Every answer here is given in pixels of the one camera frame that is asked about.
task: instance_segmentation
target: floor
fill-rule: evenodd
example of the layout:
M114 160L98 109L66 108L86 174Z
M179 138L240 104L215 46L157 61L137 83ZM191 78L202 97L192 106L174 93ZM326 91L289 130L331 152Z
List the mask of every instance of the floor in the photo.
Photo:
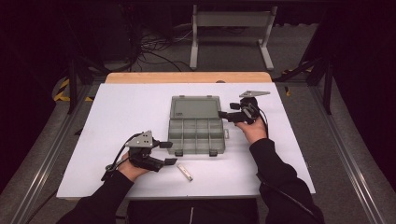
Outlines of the floor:
M275 70L267 71L272 78L298 65L316 27L315 24L274 27L268 43L275 66ZM262 35L260 30L206 29L199 34L196 71L266 71L256 44ZM169 48L152 51L175 64L146 53L130 70L176 72L177 66L182 71L190 71L187 66L190 50L191 35L186 32ZM112 62L107 66L120 65ZM322 209L326 223L396 223L395 192L364 145L336 84L332 86L332 114L329 116L323 113L320 105L323 84L307 87L304 78L302 74L276 85L317 191L314 201ZM89 88L81 86L80 92L94 97L103 80L98 77ZM60 80L54 87L54 94L62 82ZM290 89L290 96L285 86ZM30 223L54 223L76 205L76 202L55 197L45 201L62 181L62 173L78 141L78 131L84 127L92 104L94 101L81 101L78 109L67 115L68 102L57 101L45 129L0 195L0 223L25 223L43 203ZM51 152L54 148L59 149L57 153ZM52 157L53 164L44 167L48 157ZM36 176L43 169L46 174ZM37 179L40 185L33 188L32 183ZM260 198L257 202L261 223L264 223L267 208ZM118 215L124 216L126 204L125 201L120 206Z

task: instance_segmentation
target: white table surface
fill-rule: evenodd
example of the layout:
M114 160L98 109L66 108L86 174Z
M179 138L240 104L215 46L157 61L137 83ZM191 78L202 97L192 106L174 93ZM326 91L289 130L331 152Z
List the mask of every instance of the white table surface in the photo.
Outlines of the white table surface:
M244 91L270 91L259 96L259 107L269 121L269 136L276 142L280 158L292 165L311 193L315 189L303 155L290 127L274 83L184 83L184 84L102 84L90 115L67 166L57 197L78 199L92 195L102 184L105 167L112 163L125 141L135 133L152 130L153 137L167 140L171 99L174 95L217 95L221 110L231 110ZM184 155L174 166L164 166L159 173L140 176L126 198L183 199L232 198L259 195L257 166L248 151L249 143L233 123L223 120L230 138L224 154ZM151 157L174 158L166 148L152 149ZM183 164L190 172L190 182L177 169Z

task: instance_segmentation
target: table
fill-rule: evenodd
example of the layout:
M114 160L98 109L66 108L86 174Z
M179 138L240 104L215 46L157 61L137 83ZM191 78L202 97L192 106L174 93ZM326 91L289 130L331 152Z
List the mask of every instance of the table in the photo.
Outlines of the table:
M227 83L208 83L218 80ZM298 176L315 193L276 86L269 81L266 73L110 74L97 92L57 197L78 199L94 193L103 184L100 179L105 167L113 162L123 143L134 133L152 130L154 138L166 141L173 95L217 95L221 110L231 112L229 103L239 102L238 95L246 90L271 92L257 98L269 120L270 138L276 142L279 156L297 170ZM198 199L259 195L260 181L255 176L257 167L248 151L248 141L233 123L223 122L230 135L225 141L224 154L178 158L177 165L183 164L193 176L191 182L176 166L165 166L159 173L140 176L126 198ZM164 148L154 148L151 157L174 158Z

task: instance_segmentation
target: white stand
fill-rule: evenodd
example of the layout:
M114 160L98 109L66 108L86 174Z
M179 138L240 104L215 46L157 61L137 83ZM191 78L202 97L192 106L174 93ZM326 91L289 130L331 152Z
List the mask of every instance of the white stand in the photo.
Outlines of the white stand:
M265 35L259 39L259 46L262 57L268 70L273 70L267 49L268 39L276 16L277 7L272 7L271 11L259 12L224 12L224 11L198 11L197 6L193 6L192 12L192 46L190 68L197 68L198 61L198 26L246 26L264 27Z

